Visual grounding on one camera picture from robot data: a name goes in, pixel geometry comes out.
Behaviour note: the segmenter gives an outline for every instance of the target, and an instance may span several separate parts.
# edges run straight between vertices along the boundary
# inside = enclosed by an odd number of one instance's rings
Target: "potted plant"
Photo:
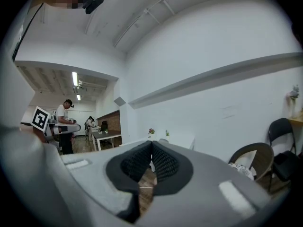
[[[170,140],[170,135],[169,135],[169,131],[168,131],[168,130],[165,130],[165,135],[166,135],[167,141],[169,142],[169,140]]]
[[[288,97],[291,99],[291,117],[296,118],[298,116],[298,113],[296,111],[296,99],[299,97],[299,87],[293,86],[293,90],[289,92]]]
[[[148,134],[150,135],[148,138],[151,138],[151,140],[156,139],[156,131],[154,129],[150,128],[150,130],[148,131]]]

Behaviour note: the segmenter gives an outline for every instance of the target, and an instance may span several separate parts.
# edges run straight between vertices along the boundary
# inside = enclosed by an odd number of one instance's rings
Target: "ceiling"
[[[83,9],[45,5],[36,20],[68,25],[128,53],[147,33],[174,16],[173,13],[210,0],[165,1],[172,12],[161,0],[105,0],[91,15],[86,15]]]
[[[78,74],[78,82],[82,81],[83,86],[76,88],[69,71],[25,66],[18,66],[18,69],[36,92],[67,97],[79,94],[84,101],[95,102],[108,83],[105,79]]]

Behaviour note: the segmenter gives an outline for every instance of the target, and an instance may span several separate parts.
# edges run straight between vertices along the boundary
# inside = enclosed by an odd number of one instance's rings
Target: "brick wall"
[[[103,121],[107,121],[108,124],[108,131],[119,131],[121,132],[121,125],[120,125],[120,111],[113,112],[111,114],[107,114],[101,118],[98,118],[98,126],[101,127]],[[113,138],[114,145],[119,146],[122,144],[122,138],[116,137]]]

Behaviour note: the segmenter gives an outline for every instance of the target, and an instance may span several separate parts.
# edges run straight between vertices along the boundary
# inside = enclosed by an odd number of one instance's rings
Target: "fluorescent light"
[[[77,73],[76,72],[73,72],[72,73],[72,80],[74,82],[74,86],[78,86],[78,78],[77,78]]]

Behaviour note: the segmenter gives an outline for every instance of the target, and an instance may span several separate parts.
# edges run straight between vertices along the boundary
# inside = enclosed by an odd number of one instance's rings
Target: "black pants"
[[[59,146],[62,147],[62,153],[64,155],[73,154],[72,146],[71,146],[71,134],[61,134]]]

